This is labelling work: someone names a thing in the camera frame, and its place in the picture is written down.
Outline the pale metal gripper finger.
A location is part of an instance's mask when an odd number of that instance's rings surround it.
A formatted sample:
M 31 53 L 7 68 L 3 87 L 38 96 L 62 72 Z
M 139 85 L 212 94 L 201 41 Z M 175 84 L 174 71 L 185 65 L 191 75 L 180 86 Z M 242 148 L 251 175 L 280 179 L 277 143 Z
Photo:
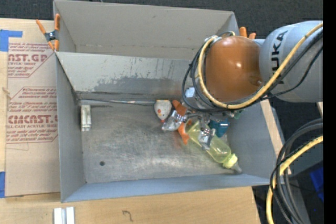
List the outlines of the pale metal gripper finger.
M 209 150 L 211 145 L 211 140 L 213 138 L 213 130 L 206 128 L 203 130 L 200 130 L 198 135 L 198 142 L 202 148 L 202 150 Z
M 163 131 L 176 131 L 181 124 L 184 122 L 184 116 L 180 115 L 176 110 L 174 110 L 169 118 L 163 123 Z

